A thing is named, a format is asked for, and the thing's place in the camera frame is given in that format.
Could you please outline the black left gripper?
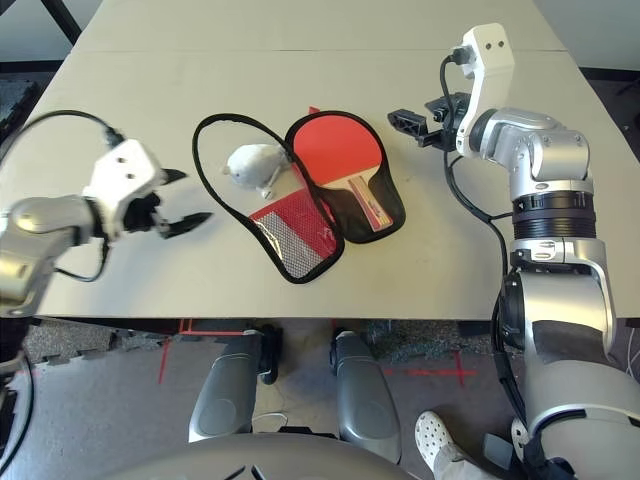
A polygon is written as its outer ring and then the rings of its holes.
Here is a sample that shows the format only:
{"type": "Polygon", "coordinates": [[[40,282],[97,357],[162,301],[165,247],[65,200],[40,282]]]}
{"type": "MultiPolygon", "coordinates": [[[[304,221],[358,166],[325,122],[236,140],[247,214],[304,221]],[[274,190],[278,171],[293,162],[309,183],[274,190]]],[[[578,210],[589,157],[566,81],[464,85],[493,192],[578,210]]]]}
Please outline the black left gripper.
{"type": "MultiPolygon", "coordinates": [[[[186,177],[187,174],[178,169],[162,170],[163,184],[171,184],[186,177]]],[[[163,238],[173,238],[189,233],[213,216],[212,212],[197,212],[176,222],[168,223],[157,210],[160,203],[161,199],[155,193],[134,199],[129,204],[122,221],[124,230],[128,233],[156,230],[162,234],[163,238]]]]}

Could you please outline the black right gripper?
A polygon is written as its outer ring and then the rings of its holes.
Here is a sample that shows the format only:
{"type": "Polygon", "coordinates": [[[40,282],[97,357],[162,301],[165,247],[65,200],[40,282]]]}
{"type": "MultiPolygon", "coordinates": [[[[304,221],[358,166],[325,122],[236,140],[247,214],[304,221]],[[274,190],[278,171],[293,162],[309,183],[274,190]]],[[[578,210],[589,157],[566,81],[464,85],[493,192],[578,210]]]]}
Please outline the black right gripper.
{"type": "Polygon", "coordinates": [[[469,107],[470,94],[455,92],[443,95],[425,104],[433,120],[441,125],[429,132],[426,117],[406,109],[387,114],[390,125],[403,134],[420,134],[417,137],[421,148],[434,147],[442,151],[454,151],[457,129],[469,107]]]}

